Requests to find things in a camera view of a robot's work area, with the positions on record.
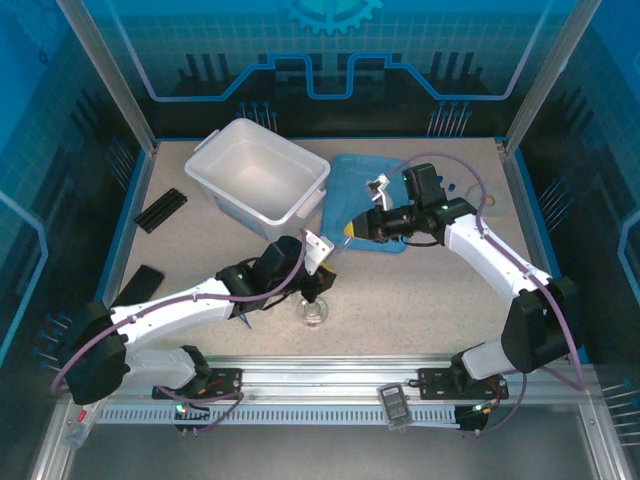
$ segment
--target transparent panel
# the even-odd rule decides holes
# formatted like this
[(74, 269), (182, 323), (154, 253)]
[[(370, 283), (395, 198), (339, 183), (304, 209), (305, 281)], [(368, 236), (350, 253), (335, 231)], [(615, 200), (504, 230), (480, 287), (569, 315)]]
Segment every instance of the transparent panel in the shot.
[[(640, 4), (604, 0), (527, 133), (522, 153), (562, 273), (580, 289), (605, 387), (640, 380)], [(610, 395), (629, 393), (627, 387)], [(637, 443), (631, 395), (610, 398)], [(638, 459), (637, 447), (628, 451)]]
[(49, 350), (96, 295), (140, 148), (55, 2), (0, 2), (0, 70), (0, 476), (18, 479), (55, 401)]
[(160, 136), (203, 136), (237, 116), (289, 136), (494, 136), (574, 3), (87, 5)]

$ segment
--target small electronic device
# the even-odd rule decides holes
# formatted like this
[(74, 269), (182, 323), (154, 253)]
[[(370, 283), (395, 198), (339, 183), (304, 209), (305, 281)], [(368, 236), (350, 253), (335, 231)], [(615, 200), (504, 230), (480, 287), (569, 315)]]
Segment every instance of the small electronic device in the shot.
[(384, 407), (384, 416), (389, 430), (403, 428), (413, 423), (401, 384), (389, 383), (378, 387), (378, 396)]

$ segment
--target blue tray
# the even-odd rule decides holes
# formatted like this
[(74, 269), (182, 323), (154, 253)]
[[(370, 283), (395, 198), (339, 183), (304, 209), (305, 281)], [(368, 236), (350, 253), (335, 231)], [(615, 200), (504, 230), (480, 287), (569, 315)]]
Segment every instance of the blue tray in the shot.
[[(320, 234), (326, 236), (334, 245), (341, 245), (345, 240), (344, 227), (362, 212), (375, 206), (365, 190), (367, 181), (375, 180), (381, 173), (387, 173), (398, 165), (399, 161), (397, 158), (368, 155), (336, 156), (331, 163)], [(391, 195), (393, 206), (407, 205), (409, 198), (401, 176), (398, 174), (390, 180), (387, 193)], [(349, 248), (402, 253), (407, 246), (400, 242), (374, 243), (354, 238)]]

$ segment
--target beige work surface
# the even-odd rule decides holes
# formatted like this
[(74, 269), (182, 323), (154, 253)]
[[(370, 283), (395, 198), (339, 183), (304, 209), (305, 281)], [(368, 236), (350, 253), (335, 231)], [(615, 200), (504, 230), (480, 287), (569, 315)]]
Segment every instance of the beige work surface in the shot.
[[(486, 139), (329, 139), (297, 141), (331, 161), (355, 153), (406, 158), (418, 151), (456, 154), (473, 163), (485, 182), (506, 194), (506, 214), (488, 219), (493, 230), (525, 258), (528, 255), (511, 202), (495, 141)], [(169, 188), (189, 201), (151, 234), (137, 229), (123, 286), (142, 264), (166, 278), (154, 298), (192, 287), (222, 268), (260, 255), (267, 242), (208, 202), (184, 172), (197, 142), (163, 142), (147, 191), (145, 208)], [(470, 173), (440, 158), (430, 160), (465, 196), (475, 185)], [(318, 232), (321, 214), (309, 228)], [(507, 306), (461, 258), (445, 247), (412, 248), (399, 255), (348, 250), (339, 276), (323, 294), (329, 318), (319, 328), (296, 316), (297, 298), (269, 312), (248, 315), (253, 329), (232, 319), (181, 332), (160, 345), (196, 345), (205, 355), (359, 355), (453, 353), (498, 336)]]

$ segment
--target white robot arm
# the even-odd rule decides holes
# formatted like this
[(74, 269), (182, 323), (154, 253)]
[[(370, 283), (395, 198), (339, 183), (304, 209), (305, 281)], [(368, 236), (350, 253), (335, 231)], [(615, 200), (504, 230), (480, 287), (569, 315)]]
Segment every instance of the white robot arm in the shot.
[[(102, 304), (88, 305), (58, 344), (56, 355), (63, 365), (58, 377), (64, 375), (79, 405), (95, 403), (121, 385), (162, 385), (186, 396), (197, 394), (210, 381), (197, 348), (147, 347), (181, 330), (260, 310), (271, 296), (299, 291), (313, 302), (333, 285), (335, 272), (324, 262), (334, 246), (309, 231), (304, 241), (303, 249), (299, 240), (281, 237), (253, 265), (245, 261), (226, 267), (200, 285), (164, 298), (109, 311)], [(103, 338), (96, 342), (99, 335)], [(81, 350), (86, 351), (78, 356)]]
[[(378, 202), (375, 208), (354, 218), (345, 234), (379, 243), (398, 241), (416, 232), (431, 234), (437, 244), (464, 258), (510, 306), (500, 338), (452, 358), (460, 390), (467, 383), (503, 372), (531, 372), (569, 352), (564, 332), (549, 299), (540, 291), (541, 286), (562, 309), (573, 343), (580, 344), (582, 325), (577, 290), (571, 280), (552, 279), (520, 257), (484, 222), (480, 229), (473, 206), (462, 198), (446, 198), (432, 164), (408, 168), (402, 177), (412, 203), (387, 209)], [(379, 177), (374, 183), (379, 196), (388, 181), (380, 182)]]

